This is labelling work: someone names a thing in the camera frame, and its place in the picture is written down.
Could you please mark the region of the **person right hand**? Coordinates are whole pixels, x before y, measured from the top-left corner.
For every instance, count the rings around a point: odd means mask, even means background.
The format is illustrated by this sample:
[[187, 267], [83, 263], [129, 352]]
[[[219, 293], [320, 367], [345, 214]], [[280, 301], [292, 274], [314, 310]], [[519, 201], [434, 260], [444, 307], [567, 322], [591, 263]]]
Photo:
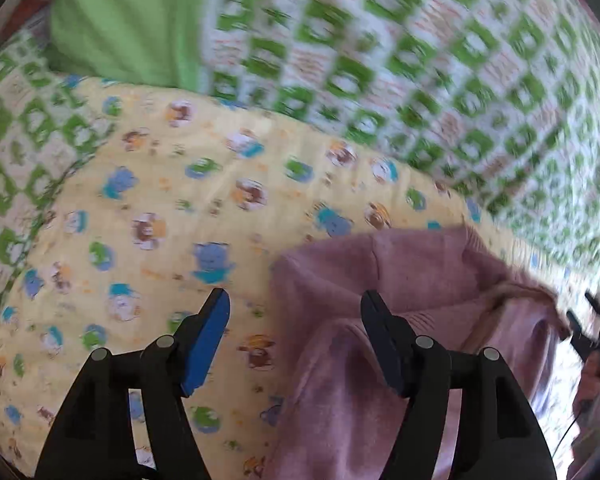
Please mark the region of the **person right hand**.
[[600, 411], [600, 351], [593, 351], [586, 359], [580, 375], [580, 382], [574, 396], [572, 408], [574, 414]]

